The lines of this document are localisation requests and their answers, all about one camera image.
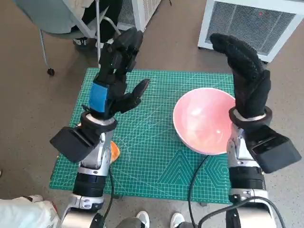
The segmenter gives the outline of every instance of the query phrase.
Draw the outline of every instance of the floor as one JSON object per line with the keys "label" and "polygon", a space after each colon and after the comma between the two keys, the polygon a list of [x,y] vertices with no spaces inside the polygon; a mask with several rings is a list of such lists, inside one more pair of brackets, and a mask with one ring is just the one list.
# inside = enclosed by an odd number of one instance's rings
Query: floor
{"label": "floor", "polygon": [[[214,51],[198,50],[197,41],[205,1],[163,0],[144,33],[137,68],[230,72],[226,58]],[[46,37],[47,56],[56,75],[48,77],[37,28],[12,1],[0,2],[0,197],[41,194],[62,212],[68,192],[48,188],[57,153],[49,139],[67,125],[87,67],[96,66],[95,54],[79,53],[71,41]],[[290,137],[304,155],[304,23],[301,23],[274,61],[268,106],[274,112],[272,126]],[[304,227],[304,160],[274,174],[266,181],[271,199],[283,214],[287,227]],[[193,203],[198,221],[207,212]],[[186,202],[125,197],[115,200],[108,227],[146,209],[151,227],[169,227],[179,211],[190,220]],[[206,227],[225,227],[224,216],[210,219]]]}

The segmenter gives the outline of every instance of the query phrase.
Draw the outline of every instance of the white cloth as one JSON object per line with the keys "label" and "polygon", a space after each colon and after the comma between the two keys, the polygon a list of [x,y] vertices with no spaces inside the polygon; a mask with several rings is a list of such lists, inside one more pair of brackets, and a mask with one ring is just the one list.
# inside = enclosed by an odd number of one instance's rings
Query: white cloth
{"label": "white cloth", "polygon": [[0,227],[56,228],[59,217],[49,201],[30,202],[24,197],[0,199]]}
{"label": "white cloth", "polygon": [[68,0],[75,15],[81,19],[85,13],[85,9],[88,8],[94,0]]}

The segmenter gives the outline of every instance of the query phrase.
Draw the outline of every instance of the silver arm segment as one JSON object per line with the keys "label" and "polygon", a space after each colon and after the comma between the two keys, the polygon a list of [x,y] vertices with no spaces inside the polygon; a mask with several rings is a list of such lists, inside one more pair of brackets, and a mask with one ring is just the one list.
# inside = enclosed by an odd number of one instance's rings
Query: silver arm segment
{"label": "silver arm segment", "polygon": [[[232,124],[232,134],[227,143],[227,153],[230,180],[231,178],[238,178],[237,176],[231,177],[231,175],[235,175],[236,173],[232,172],[232,169],[242,169],[243,171],[246,171],[248,168],[260,169],[260,166],[252,158],[246,147],[244,130],[238,128],[234,124]],[[232,188],[229,191],[229,199],[232,202],[234,202],[234,200],[245,200],[253,196],[260,196],[268,199],[265,182],[263,182],[262,187],[259,189],[234,188],[233,185],[234,184],[232,183]],[[229,216],[234,217],[233,219],[239,220],[240,226],[234,225],[232,226],[233,228],[276,228],[274,215],[270,205],[260,199],[252,200],[251,204],[246,205],[246,207],[236,209],[236,211],[233,211]]]}
{"label": "silver arm segment", "polygon": [[[90,114],[87,118],[102,126],[114,122],[114,118],[101,121],[93,118]],[[98,145],[79,163],[78,174],[87,174],[90,177],[106,177],[108,175],[112,136],[113,131],[101,133]],[[62,216],[61,228],[90,228],[92,223],[98,223],[98,219],[101,219],[97,211],[101,209],[103,203],[103,196],[89,197],[72,193]]]}

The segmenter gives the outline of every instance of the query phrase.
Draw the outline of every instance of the green cutting mat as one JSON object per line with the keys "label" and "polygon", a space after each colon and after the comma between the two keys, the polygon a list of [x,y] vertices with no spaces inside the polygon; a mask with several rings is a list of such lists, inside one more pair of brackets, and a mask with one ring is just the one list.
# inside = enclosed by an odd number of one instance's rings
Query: green cutting mat
{"label": "green cutting mat", "polygon": [[[79,122],[81,104],[87,104],[91,83],[97,68],[86,72],[70,126]],[[179,139],[172,123],[172,112],[178,99],[186,92],[200,87],[213,87],[233,95],[232,75],[133,70],[128,74],[128,89],[144,78],[151,83],[142,103],[125,114],[117,114],[118,127],[113,141],[121,155],[112,165],[115,194],[186,200],[189,183],[204,156],[188,149]],[[50,187],[72,190],[77,165],[60,155]],[[105,193],[110,193],[107,179]],[[225,154],[209,157],[198,173],[193,201],[228,203],[230,187]]]}

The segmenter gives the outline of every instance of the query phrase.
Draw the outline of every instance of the chair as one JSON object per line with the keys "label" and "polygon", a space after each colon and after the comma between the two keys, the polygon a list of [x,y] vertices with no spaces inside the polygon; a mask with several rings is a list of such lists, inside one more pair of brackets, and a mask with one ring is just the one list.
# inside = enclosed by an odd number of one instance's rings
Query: chair
{"label": "chair", "polygon": [[[77,18],[69,6],[68,0],[14,0],[14,2],[39,28],[43,58],[48,67],[47,73],[50,76],[53,76],[55,71],[49,66],[47,61],[43,32],[61,39],[95,38],[97,35],[97,62],[100,59],[100,22],[107,20],[120,35],[120,31],[113,21],[105,16],[108,8],[101,13],[99,12],[99,0],[95,0],[96,15],[99,15],[99,17],[96,17],[88,25],[80,18]],[[78,26],[79,31],[71,31],[71,27],[74,25]]]}

